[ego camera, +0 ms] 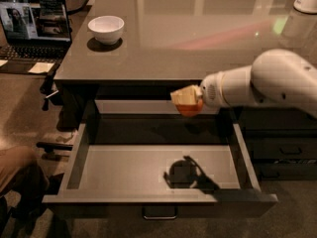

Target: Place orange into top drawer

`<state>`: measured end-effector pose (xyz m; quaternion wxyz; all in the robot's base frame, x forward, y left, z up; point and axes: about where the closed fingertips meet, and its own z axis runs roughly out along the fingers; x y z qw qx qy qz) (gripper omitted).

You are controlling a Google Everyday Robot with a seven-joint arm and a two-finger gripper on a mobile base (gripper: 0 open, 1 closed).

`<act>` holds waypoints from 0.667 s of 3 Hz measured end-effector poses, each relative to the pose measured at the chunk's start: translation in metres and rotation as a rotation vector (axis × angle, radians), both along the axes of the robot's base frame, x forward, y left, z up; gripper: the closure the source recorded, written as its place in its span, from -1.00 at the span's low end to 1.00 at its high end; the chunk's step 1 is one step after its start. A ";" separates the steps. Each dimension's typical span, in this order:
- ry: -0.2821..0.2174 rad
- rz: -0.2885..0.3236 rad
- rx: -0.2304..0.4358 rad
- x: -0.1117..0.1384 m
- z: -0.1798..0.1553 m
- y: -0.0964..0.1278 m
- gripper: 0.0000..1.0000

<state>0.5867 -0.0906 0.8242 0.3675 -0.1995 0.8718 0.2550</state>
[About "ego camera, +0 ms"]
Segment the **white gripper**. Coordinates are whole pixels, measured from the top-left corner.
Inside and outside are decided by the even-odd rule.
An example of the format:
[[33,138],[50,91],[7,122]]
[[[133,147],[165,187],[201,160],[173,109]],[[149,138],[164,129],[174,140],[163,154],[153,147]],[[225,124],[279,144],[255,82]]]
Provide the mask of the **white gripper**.
[[189,85],[172,92],[171,101],[175,105],[196,105],[203,97],[204,103],[210,108],[227,107],[228,104],[222,93],[223,77],[222,71],[209,74],[201,81],[200,87]]

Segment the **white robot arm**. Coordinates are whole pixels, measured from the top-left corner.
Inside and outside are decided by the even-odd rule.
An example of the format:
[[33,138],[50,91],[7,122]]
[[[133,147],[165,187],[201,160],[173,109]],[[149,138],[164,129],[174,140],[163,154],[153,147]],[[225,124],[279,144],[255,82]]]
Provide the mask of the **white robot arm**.
[[287,50],[270,50],[251,65],[207,75],[170,94],[180,114],[210,108],[293,107],[317,117],[317,69]]

